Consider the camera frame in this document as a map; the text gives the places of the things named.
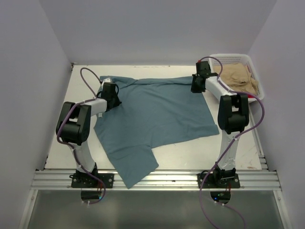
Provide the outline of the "blue t shirt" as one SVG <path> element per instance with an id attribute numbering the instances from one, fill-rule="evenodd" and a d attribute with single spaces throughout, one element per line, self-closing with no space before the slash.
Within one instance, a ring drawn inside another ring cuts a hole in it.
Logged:
<path id="1" fill-rule="evenodd" d="M 192 77 L 133 79 L 113 76 L 121 104 L 105 112 L 94 130 L 127 188 L 158 167 L 153 148 L 219 134 Z"/>

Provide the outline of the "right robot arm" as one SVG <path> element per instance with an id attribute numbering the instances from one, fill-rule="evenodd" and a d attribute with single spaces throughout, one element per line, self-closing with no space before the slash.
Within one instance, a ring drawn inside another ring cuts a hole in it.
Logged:
<path id="1" fill-rule="evenodd" d="M 196 73 L 193 74 L 191 92 L 205 91 L 211 92 L 219 101 L 217 122 L 222 131 L 222 141 L 214 168 L 211 172 L 202 172 L 200 180 L 206 185 L 214 183 L 217 187 L 224 187 L 236 178 L 238 134 L 249 124 L 248 96 L 229 89 L 220 75 L 212 72 L 208 61 L 199 60 L 196 63 Z"/>

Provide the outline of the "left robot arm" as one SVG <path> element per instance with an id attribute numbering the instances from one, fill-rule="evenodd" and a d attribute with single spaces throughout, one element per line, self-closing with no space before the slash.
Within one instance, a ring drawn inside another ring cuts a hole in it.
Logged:
<path id="1" fill-rule="evenodd" d="M 60 144 L 67 145 L 76 161 L 76 170 L 84 173 L 82 181 L 88 187 L 98 184 L 99 175 L 94 172 L 94 162 L 89 146 L 91 118 L 103 114 L 121 104 L 119 87 L 110 78 L 102 81 L 101 91 L 93 99 L 79 103 L 65 102 L 56 126 L 56 137 Z"/>

